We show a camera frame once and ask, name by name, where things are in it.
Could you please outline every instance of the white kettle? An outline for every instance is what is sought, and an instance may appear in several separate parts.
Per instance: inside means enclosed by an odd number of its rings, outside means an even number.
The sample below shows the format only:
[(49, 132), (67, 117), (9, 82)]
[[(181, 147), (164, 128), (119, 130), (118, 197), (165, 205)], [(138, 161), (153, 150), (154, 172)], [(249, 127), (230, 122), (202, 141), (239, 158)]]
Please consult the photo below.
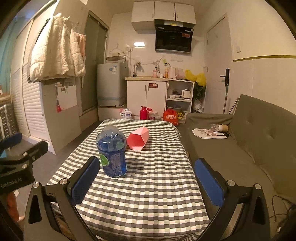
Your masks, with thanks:
[(169, 79), (177, 79), (178, 76), (178, 69), (175, 67), (170, 67), (168, 70), (168, 78)]
[(185, 89), (182, 91), (182, 94), (181, 94), (181, 97), (182, 98), (185, 98), (185, 99), (190, 99), (190, 91)]

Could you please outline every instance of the gray and white checkered tablecloth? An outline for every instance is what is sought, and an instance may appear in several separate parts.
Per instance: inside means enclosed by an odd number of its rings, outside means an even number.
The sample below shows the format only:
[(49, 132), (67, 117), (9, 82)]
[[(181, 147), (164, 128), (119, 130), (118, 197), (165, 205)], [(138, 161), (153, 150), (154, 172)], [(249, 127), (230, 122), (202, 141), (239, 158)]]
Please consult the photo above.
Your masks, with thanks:
[(48, 184), (69, 178), (90, 156), (99, 157), (96, 137), (114, 125), (126, 137), (145, 126), (142, 151), (127, 147), (127, 173), (104, 174), (101, 166), (83, 202), (76, 205), (95, 235), (106, 240), (196, 240), (209, 223), (195, 174), (178, 130), (169, 122), (109, 119), (68, 157)]

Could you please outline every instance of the gray sofa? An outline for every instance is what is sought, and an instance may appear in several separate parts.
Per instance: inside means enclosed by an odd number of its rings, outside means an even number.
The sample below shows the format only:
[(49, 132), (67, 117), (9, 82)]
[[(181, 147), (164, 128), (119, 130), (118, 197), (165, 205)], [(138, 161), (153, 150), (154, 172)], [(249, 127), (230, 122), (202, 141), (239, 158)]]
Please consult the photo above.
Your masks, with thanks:
[[(201, 139), (192, 133), (195, 128), (209, 129), (210, 124), (219, 123), (229, 125), (228, 139)], [(197, 159), (204, 158), (225, 180), (249, 187), (261, 184), (269, 216), (273, 215), (274, 195), (296, 203), (296, 115), (293, 113), (241, 95), (234, 115), (191, 113), (180, 132), (192, 166)], [(280, 198), (274, 198), (276, 214), (286, 213), (287, 207)], [(211, 218), (213, 209), (210, 209), (208, 206)], [(274, 218), (270, 219), (272, 236), (284, 217), (277, 216), (276, 223)]]

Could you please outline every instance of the ceiling light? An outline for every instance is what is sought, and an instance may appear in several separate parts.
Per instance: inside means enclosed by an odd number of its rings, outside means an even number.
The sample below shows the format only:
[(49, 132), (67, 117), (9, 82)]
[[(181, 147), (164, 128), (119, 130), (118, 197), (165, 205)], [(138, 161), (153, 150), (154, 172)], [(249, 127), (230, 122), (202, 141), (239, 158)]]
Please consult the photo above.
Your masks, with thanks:
[(135, 42), (134, 45), (135, 45), (135, 47), (145, 47), (144, 42)]

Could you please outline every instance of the white puffer jacket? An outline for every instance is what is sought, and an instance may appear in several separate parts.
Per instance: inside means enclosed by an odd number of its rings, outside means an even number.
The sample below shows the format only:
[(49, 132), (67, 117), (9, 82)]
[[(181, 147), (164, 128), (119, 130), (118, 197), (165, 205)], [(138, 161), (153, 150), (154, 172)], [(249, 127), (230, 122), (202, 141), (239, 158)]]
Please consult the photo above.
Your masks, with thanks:
[(32, 51), (32, 82), (84, 76), (85, 65), (72, 24), (61, 13), (51, 17)]

